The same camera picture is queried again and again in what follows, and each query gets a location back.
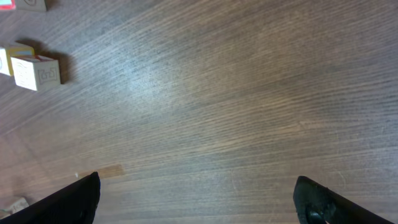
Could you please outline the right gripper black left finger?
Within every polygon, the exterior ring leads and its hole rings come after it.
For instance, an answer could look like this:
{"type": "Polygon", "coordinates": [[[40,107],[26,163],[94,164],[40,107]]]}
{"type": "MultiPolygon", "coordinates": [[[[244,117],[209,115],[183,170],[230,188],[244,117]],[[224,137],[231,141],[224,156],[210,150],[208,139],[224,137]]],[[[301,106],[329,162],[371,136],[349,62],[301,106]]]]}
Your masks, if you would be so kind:
{"type": "Polygon", "coordinates": [[[100,201],[97,172],[1,220],[1,224],[92,224],[100,201]]]}

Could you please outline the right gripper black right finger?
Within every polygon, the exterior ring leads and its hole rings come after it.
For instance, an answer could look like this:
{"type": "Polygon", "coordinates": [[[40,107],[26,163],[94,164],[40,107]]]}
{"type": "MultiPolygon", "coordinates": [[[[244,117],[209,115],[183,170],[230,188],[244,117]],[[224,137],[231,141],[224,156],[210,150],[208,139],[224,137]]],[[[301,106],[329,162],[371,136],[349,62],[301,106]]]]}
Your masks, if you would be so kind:
{"type": "Polygon", "coordinates": [[[301,224],[393,224],[302,175],[293,200],[301,224]]]}

